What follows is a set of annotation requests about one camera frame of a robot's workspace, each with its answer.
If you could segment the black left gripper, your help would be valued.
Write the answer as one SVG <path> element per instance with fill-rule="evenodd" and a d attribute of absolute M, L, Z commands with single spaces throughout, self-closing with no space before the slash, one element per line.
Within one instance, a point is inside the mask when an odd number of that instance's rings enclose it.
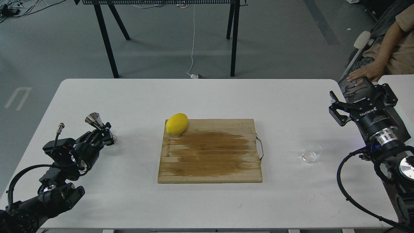
<path fill-rule="evenodd" d="M 87 131 L 80 136 L 75 143 L 74 149 L 82 159 L 84 166 L 82 171 L 90 171 L 99 158 L 100 150 L 104 146 L 114 144 L 114 135 L 110 131 L 112 125 L 107 122 L 102 128 Z"/>

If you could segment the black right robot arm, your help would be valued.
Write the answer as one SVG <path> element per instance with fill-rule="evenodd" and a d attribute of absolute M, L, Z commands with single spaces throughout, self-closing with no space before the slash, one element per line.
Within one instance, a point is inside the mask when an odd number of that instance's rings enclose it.
<path fill-rule="evenodd" d="M 396 105 L 398 98 L 388 84 L 373 84 L 367 77 L 364 84 L 370 93 L 366 98 L 354 103 L 340 102 L 330 91 L 332 104 L 329 113 L 340 126 L 353 121 L 364 139 L 365 147 L 350 152 L 340 163 L 336 180 L 346 200 L 361 211 L 407 233 L 413 232 L 413 147 L 406 145 L 395 134 L 399 128 L 388 109 Z M 343 165 L 352 156 L 358 155 L 365 161 L 371 161 L 374 171 L 383 183 L 392 186 L 395 191 L 396 213 L 402 217 L 398 223 L 369 211 L 355 201 L 343 186 L 341 171 Z"/>

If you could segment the seated person's forearm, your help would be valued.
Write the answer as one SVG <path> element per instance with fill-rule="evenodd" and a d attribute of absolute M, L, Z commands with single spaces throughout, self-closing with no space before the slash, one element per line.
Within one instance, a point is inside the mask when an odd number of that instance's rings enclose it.
<path fill-rule="evenodd" d="M 376 61 L 385 62 L 387 64 L 395 46 L 399 44 L 402 37 L 405 35 L 405 31 L 399 26 L 398 22 L 394 22 L 388 29 L 382 44 L 379 48 Z"/>

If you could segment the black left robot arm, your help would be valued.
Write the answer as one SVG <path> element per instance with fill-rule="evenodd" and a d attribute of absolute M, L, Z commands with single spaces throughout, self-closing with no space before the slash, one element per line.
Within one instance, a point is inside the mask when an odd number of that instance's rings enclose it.
<path fill-rule="evenodd" d="M 35 233 L 49 219 L 71 210 L 84 196 L 84 187 L 75 187 L 73 182 L 89 172 L 104 146 L 113 145 L 116 137 L 111 133 L 111 124 L 97 120 L 90 123 L 95 130 L 88 131 L 78 139 L 59 139 L 64 124 L 58 127 L 56 138 L 43 146 L 43 151 L 53 163 L 33 165 L 16 174 L 9 184 L 8 205 L 1 210 L 2 233 Z M 48 168 L 40 179 L 37 195 L 24 202 L 13 201 L 17 181 L 35 168 Z"/>

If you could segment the seated person's hand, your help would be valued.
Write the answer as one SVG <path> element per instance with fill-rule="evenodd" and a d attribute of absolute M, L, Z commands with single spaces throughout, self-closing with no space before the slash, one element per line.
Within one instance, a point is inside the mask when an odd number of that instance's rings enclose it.
<path fill-rule="evenodd" d="M 385 62 L 371 62 L 370 64 L 351 72 L 349 76 L 346 77 L 346 81 L 355 81 L 355 87 L 361 86 L 364 83 L 364 77 L 367 77 L 370 81 L 377 82 L 383 76 L 385 66 Z"/>

